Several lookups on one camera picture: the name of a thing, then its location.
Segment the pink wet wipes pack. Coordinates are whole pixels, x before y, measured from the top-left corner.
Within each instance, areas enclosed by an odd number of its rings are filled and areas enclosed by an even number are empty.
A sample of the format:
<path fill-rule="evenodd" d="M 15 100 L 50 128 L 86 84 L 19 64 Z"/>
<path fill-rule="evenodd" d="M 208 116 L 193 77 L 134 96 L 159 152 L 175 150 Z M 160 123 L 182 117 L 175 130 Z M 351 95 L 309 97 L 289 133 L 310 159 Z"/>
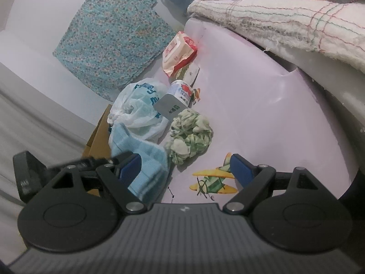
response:
<path fill-rule="evenodd" d="M 178 32 L 163 51 L 162 70 L 168 77 L 188 65 L 197 54 L 195 42 L 184 32 Z"/>

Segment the brown cardboard box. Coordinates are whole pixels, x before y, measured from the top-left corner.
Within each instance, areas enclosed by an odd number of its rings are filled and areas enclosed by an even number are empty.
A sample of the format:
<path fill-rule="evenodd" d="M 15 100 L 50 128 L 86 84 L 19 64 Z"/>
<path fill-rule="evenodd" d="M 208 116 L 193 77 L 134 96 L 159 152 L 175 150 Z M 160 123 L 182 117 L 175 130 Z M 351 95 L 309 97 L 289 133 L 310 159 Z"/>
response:
<path fill-rule="evenodd" d="M 110 132 L 107 122 L 110 110 L 111 105 L 108 105 L 84 148 L 82 158 L 86 159 L 87 171 L 92 170 L 98 163 L 106 162 L 111 158 L 111 149 L 108 142 Z"/>

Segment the white plastic bag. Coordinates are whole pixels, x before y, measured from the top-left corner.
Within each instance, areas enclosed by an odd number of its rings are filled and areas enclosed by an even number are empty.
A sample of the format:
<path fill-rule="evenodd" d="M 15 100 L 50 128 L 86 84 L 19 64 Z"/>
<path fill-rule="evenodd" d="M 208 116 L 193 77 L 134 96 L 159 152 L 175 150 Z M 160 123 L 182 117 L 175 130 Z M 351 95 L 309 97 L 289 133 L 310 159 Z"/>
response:
<path fill-rule="evenodd" d="M 111 127 L 123 124 L 142 140 L 158 142 L 167 125 L 154 105 L 167 92 L 167 86 L 153 78 L 127 85 L 113 103 L 107 122 Z"/>

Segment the floral blue wall cloth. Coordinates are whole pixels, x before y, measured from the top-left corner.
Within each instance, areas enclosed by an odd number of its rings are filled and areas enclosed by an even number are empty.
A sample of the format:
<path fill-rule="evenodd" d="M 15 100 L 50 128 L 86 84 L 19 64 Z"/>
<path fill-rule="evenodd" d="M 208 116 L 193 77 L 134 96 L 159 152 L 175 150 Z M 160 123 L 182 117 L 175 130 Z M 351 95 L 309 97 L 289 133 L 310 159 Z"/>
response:
<path fill-rule="evenodd" d="M 86 87 L 112 101 L 174 37 L 156 0 L 85 0 L 53 56 Z"/>

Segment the rolled white blanket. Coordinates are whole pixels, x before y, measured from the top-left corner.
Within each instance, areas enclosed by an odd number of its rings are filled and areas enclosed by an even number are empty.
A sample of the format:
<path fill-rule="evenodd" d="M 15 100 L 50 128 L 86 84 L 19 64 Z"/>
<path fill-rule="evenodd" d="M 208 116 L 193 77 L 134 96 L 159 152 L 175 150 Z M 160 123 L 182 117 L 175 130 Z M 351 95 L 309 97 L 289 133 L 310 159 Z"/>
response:
<path fill-rule="evenodd" d="M 188 11 L 242 32 L 364 71 L 364 4 L 324 0 L 195 0 Z"/>

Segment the small white tissue pack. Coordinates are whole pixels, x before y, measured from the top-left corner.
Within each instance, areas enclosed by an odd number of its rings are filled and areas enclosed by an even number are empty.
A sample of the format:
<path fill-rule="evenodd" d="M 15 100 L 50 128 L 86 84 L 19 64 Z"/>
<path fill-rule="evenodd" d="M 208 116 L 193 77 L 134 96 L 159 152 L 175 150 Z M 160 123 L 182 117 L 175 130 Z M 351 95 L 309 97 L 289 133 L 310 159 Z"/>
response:
<path fill-rule="evenodd" d="M 192 88 L 186 82 L 175 80 L 167 93 L 154 104 L 154 109 L 172 122 L 179 113 L 188 109 L 192 92 Z"/>

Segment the green white scrunchie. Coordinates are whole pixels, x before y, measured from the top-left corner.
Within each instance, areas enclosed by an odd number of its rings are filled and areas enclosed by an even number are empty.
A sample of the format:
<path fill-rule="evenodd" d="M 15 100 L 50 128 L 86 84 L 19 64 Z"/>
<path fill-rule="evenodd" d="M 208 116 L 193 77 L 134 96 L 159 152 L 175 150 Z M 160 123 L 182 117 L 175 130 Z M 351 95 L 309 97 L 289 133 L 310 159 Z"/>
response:
<path fill-rule="evenodd" d="M 171 123 L 169 140 L 165 144 L 171 162 L 181 166 L 186 160 L 205 152 L 213 133 L 205 116 L 192 109 L 180 112 Z"/>

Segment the light blue checked towel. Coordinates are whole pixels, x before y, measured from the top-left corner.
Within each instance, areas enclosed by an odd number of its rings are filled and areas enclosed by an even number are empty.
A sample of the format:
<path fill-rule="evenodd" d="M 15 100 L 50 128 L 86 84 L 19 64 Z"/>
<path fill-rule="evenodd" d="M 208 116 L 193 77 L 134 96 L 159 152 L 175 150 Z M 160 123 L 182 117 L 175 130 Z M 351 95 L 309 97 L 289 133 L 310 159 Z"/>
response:
<path fill-rule="evenodd" d="M 168 182 L 169 161 L 165 149 L 153 142 L 134 137 L 123 124 L 113 126 L 109 147 L 112 157 L 127 151 L 141 156 L 141 171 L 129 190 L 147 205 L 156 202 Z"/>

